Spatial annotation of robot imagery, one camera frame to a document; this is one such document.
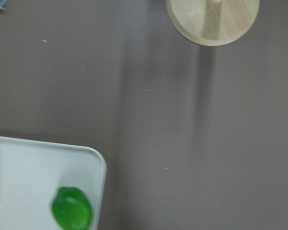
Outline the green lime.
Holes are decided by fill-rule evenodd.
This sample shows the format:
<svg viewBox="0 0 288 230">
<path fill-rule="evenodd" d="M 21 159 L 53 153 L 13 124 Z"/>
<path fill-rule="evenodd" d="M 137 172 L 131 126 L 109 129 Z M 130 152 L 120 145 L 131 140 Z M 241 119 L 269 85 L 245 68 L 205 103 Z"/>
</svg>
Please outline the green lime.
<svg viewBox="0 0 288 230">
<path fill-rule="evenodd" d="M 60 187 L 52 200 L 51 211 L 63 230 L 87 230 L 93 219 L 90 201 L 77 187 Z"/>
</svg>

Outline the wooden cup tree stand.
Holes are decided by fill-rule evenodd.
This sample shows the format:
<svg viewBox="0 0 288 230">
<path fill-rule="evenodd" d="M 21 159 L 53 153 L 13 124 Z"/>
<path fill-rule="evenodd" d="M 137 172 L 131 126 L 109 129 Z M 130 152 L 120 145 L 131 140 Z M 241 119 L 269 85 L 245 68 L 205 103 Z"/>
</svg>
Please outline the wooden cup tree stand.
<svg viewBox="0 0 288 230">
<path fill-rule="evenodd" d="M 167 0 L 179 33 L 203 46 L 223 46 L 245 35 L 260 9 L 259 0 Z"/>
</svg>

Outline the cream plastic tray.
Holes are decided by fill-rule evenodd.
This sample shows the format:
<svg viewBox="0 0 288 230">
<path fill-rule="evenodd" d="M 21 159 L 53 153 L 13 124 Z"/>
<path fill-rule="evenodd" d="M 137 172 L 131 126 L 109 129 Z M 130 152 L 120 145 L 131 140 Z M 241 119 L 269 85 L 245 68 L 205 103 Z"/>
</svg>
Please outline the cream plastic tray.
<svg viewBox="0 0 288 230">
<path fill-rule="evenodd" d="M 98 229 L 107 166 L 95 149 L 0 136 L 0 230 L 57 230 L 51 203 L 59 188 L 77 187 Z"/>
</svg>

